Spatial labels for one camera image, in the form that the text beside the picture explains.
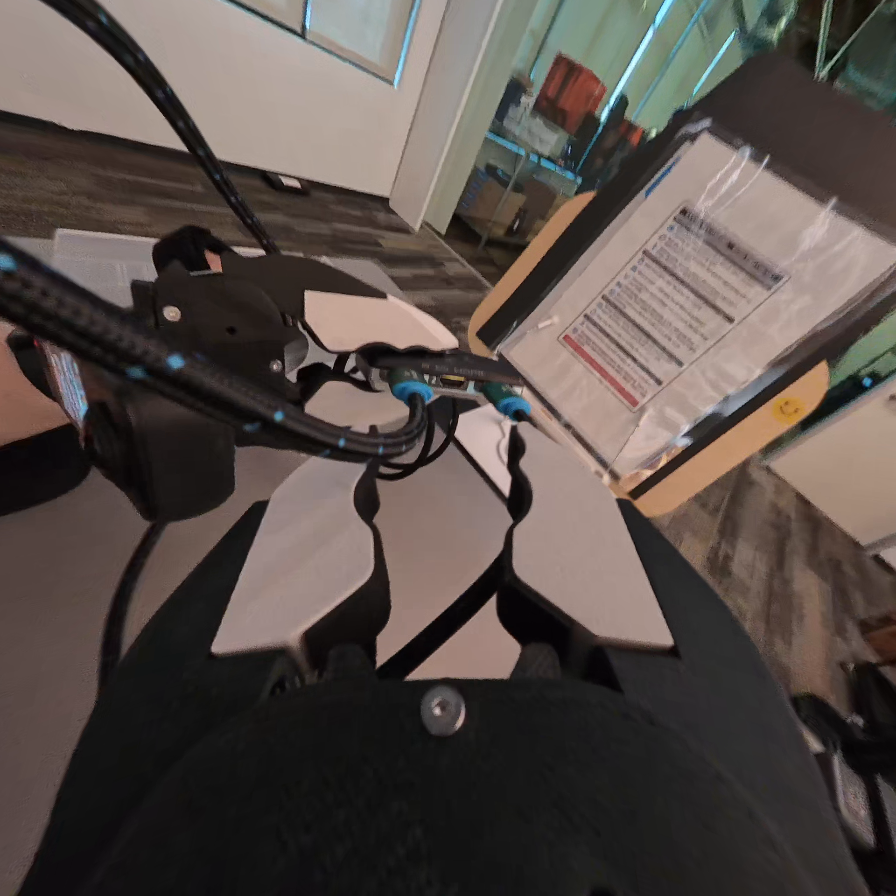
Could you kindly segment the black mesh office chair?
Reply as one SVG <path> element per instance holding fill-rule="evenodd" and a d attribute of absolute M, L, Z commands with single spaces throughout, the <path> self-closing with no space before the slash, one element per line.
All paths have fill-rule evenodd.
<path fill-rule="evenodd" d="M 812 693 L 791 699 L 849 849 L 873 894 L 895 893 L 894 663 L 848 664 L 843 714 Z"/>

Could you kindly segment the clear acrylic sign holder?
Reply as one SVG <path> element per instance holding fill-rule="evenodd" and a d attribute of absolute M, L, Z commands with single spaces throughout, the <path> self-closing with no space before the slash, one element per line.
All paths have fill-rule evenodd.
<path fill-rule="evenodd" d="M 557 338 L 681 203 L 691 203 L 790 281 L 639 411 L 628 412 Z M 588 202 L 536 271 L 477 336 L 523 377 L 536 400 L 599 470 L 628 487 L 696 449 L 797 361 L 818 330 L 864 310 L 894 275 L 894 236 L 768 152 L 704 119 L 646 164 L 633 193 Z"/>

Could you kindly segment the red storage case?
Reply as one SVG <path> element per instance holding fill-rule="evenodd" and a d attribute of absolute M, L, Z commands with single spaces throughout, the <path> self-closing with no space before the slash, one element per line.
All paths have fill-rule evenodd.
<path fill-rule="evenodd" d="M 533 109 L 553 126 L 575 134 L 594 116 L 607 93 L 596 73 L 571 57 L 558 53 L 547 72 Z"/>

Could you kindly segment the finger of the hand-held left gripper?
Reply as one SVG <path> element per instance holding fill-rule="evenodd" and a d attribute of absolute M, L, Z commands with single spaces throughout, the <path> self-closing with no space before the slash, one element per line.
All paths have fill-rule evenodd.
<path fill-rule="evenodd" d="M 332 354 L 366 346 L 395 350 L 457 350 L 460 342 L 440 321 L 402 299 L 307 290 L 304 322 L 309 334 Z"/>
<path fill-rule="evenodd" d="M 388 390 L 368 391 L 350 382 L 329 379 L 313 389 L 301 386 L 305 412 L 336 427 L 397 429 L 409 418 L 408 406 Z"/>

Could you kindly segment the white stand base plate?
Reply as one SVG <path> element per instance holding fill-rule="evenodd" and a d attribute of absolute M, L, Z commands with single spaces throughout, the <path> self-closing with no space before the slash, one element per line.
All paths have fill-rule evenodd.
<path fill-rule="evenodd" d="M 512 420 L 485 404 L 463 411 L 454 432 L 459 449 L 504 501 L 511 490 L 508 452 L 513 427 Z"/>

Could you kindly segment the grey hdmi switch box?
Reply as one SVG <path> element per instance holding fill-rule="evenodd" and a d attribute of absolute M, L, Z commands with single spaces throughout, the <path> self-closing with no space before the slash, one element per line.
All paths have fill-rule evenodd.
<path fill-rule="evenodd" d="M 379 372 L 391 384 L 396 377 L 418 379 L 434 390 L 481 392 L 486 384 L 518 390 L 523 377 L 506 360 L 483 357 L 461 350 L 398 350 L 386 345 L 366 346 L 354 352 L 358 364 Z"/>

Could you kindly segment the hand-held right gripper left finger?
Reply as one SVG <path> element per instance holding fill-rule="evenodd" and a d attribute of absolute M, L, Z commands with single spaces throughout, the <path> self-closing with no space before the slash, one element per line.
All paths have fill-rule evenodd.
<path fill-rule="evenodd" d="M 391 614 L 379 510 L 375 465 L 300 466 L 267 503 L 211 652 L 327 658 L 355 644 L 375 658 Z"/>

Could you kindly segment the large paned window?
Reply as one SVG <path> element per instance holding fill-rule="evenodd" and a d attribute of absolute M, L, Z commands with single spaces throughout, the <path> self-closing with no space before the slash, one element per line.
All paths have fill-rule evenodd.
<path fill-rule="evenodd" d="M 310 46 L 396 87 L 420 1 L 232 1 Z"/>

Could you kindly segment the black elbow rest pad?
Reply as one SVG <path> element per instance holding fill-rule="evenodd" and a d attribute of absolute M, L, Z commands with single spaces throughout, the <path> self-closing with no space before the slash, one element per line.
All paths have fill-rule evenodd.
<path fill-rule="evenodd" d="M 58 499 L 91 473 L 72 425 L 32 435 L 1 448 L 1 516 Z"/>

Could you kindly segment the black wood-edged divider panel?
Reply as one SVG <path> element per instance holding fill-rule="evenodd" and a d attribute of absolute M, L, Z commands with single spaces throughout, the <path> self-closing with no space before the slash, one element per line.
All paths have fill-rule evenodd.
<path fill-rule="evenodd" d="M 882 113 L 848 98 L 828 84 L 816 82 L 795 62 L 775 54 L 758 56 L 744 63 L 694 106 L 675 113 L 665 129 L 633 152 L 610 182 L 596 192 L 567 202 L 501 277 L 476 308 L 469 322 L 469 346 L 480 355 L 500 359 L 492 342 L 477 334 L 507 301 L 532 287 L 522 287 L 525 277 L 536 271 L 536 283 L 545 285 L 547 254 L 559 252 L 555 241 L 595 195 L 609 189 L 612 201 L 633 193 L 635 180 L 644 176 L 646 164 L 657 161 L 675 135 L 704 119 L 711 127 L 735 140 L 768 152 L 776 163 L 821 188 L 824 195 L 840 198 L 863 218 L 882 226 L 894 236 L 894 128 Z M 868 330 L 894 311 L 894 275 L 881 296 L 864 310 L 846 313 L 833 324 L 818 330 L 798 351 L 797 361 L 745 406 L 714 436 L 700 441 L 696 449 L 678 455 L 649 479 L 628 487 L 599 470 L 597 463 L 576 446 L 532 396 L 535 420 L 558 441 L 568 445 L 586 467 L 604 477 L 620 497 L 632 502 L 644 515 L 657 517 L 678 508 L 703 488 L 770 442 L 802 422 L 822 402 L 839 356 Z"/>

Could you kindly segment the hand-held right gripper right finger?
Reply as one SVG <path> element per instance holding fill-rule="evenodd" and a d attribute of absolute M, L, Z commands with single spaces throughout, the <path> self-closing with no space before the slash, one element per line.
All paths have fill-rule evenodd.
<path fill-rule="evenodd" d="M 520 645 L 672 651 L 675 640 L 622 511 L 574 454 L 531 423 L 510 433 L 511 525 L 497 613 Z"/>

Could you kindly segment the person's left forearm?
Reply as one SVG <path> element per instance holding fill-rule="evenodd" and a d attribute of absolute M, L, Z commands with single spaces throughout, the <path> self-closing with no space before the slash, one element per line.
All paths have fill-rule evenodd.
<path fill-rule="evenodd" d="M 1 446 L 65 426 L 60 407 L 22 373 L 6 342 L 1 345 Z"/>

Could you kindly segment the printed instruction sheet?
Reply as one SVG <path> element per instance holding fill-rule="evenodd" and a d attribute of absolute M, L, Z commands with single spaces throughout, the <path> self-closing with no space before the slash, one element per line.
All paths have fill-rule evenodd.
<path fill-rule="evenodd" d="M 789 281 L 785 268 L 681 203 L 557 341 L 634 413 Z"/>

